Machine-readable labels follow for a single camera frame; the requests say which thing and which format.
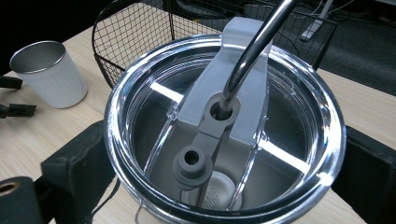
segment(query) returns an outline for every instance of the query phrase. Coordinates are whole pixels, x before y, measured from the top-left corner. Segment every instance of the metal straw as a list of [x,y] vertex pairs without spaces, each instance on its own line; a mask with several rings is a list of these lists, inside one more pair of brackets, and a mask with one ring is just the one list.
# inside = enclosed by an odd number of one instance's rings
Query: metal straw
[[264,21],[257,34],[253,37],[241,58],[236,63],[219,100],[219,110],[216,118],[223,120],[230,117],[236,94],[246,79],[253,64],[270,43],[280,26],[294,9],[297,0],[280,1]]

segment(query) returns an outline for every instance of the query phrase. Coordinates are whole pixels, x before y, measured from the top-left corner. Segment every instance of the clear plastic lid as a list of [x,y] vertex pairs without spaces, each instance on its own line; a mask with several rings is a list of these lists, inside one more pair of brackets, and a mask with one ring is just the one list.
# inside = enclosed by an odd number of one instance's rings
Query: clear plastic lid
[[231,116],[217,120],[220,91],[202,76],[227,74],[244,50],[223,51],[221,38],[181,39],[131,65],[106,108],[110,159],[125,188],[170,221],[294,220],[341,167],[338,105],[309,65],[272,46],[256,71],[265,78],[245,82]]

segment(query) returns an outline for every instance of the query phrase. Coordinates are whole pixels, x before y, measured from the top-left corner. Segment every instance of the desk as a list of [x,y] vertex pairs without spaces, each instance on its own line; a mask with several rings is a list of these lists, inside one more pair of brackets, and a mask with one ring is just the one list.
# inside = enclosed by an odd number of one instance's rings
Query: desk
[[[31,118],[0,119],[0,179],[13,176],[41,176],[40,162],[82,132],[104,118],[111,89],[93,58],[92,29],[64,42],[78,70],[88,83],[88,94],[79,104],[66,109],[46,105],[28,86],[21,90],[0,90],[4,105],[35,104]],[[396,97],[362,86],[325,71],[318,71],[331,87],[346,124],[378,141],[396,148]],[[6,76],[15,77],[10,72]],[[137,203],[121,187],[94,217],[94,223],[131,223]],[[364,223],[332,190],[295,223]]]

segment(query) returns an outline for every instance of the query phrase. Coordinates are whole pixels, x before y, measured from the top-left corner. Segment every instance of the white enamel mug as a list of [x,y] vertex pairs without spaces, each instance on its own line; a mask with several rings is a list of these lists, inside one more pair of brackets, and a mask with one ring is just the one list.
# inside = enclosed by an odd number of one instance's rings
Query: white enamel mug
[[75,105],[87,94],[87,84],[62,43],[41,41],[26,46],[14,53],[9,66],[52,107]]

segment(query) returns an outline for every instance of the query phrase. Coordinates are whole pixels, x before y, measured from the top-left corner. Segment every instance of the wire mesh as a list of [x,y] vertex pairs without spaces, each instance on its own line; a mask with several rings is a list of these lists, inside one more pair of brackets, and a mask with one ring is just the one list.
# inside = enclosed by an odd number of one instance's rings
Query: wire mesh
[[[92,48],[108,85],[151,49],[192,35],[220,34],[235,16],[264,21],[274,2],[247,0],[116,0],[98,16]],[[314,33],[315,24],[319,26]],[[336,23],[294,10],[273,44],[318,68]]]

